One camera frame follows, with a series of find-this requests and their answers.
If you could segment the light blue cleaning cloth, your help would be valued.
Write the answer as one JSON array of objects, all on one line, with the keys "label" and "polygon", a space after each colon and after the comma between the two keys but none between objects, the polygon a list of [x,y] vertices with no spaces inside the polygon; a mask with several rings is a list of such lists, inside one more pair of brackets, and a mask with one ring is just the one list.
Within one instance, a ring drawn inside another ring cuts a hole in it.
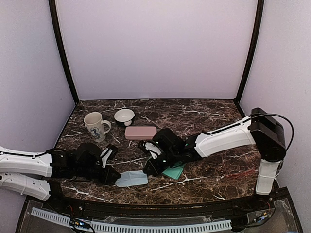
[{"label": "light blue cleaning cloth", "polygon": [[145,185],[147,183],[147,174],[145,174],[142,170],[136,170],[121,173],[121,176],[116,180],[115,185],[117,187],[131,187]]}]

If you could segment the grey case teal lining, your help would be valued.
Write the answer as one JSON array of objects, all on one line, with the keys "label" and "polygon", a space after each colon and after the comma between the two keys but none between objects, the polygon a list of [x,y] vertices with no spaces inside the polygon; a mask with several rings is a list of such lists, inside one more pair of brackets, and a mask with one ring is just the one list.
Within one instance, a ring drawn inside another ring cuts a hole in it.
[{"label": "grey case teal lining", "polygon": [[170,168],[169,167],[162,172],[162,175],[169,177],[169,178],[172,178],[172,179],[175,179],[175,180],[178,180],[181,173],[183,172],[183,169],[184,169],[184,166],[178,166],[176,168]]}]

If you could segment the clear pink sunglasses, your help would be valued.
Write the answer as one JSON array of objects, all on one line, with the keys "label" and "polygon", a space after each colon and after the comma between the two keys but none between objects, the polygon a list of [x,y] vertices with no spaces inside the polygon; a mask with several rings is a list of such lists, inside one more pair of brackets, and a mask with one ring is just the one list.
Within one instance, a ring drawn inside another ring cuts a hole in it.
[{"label": "clear pink sunglasses", "polygon": [[250,160],[246,156],[225,156],[222,157],[222,169],[227,178],[238,178],[249,175],[255,171]]}]

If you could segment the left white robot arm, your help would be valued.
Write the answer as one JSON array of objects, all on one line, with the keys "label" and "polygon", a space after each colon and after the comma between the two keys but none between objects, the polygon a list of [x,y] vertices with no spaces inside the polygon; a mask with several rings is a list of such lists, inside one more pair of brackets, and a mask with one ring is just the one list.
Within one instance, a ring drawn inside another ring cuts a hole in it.
[{"label": "left white robot arm", "polygon": [[121,175],[107,164],[118,148],[108,145],[101,150],[93,143],[82,143],[73,150],[52,148],[45,152],[0,149],[0,185],[3,188],[47,201],[57,211],[69,207],[55,179],[82,177],[114,185]]}]

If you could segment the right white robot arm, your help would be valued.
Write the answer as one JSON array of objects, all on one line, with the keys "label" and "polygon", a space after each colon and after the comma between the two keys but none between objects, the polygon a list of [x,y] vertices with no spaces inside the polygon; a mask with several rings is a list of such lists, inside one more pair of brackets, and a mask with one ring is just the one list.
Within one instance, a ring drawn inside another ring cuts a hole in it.
[{"label": "right white robot arm", "polygon": [[275,118],[278,114],[254,108],[251,115],[213,131],[203,131],[183,140],[171,129],[165,128],[151,140],[140,141],[138,147],[150,155],[143,172],[158,176],[167,168],[199,161],[221,151],[256,145],[260,152],[259,174],[255,195],[248,199],[248,207],[259,210],[267,202],[273,182],[284,161],[291,142],[285,142],[284,128]]}]

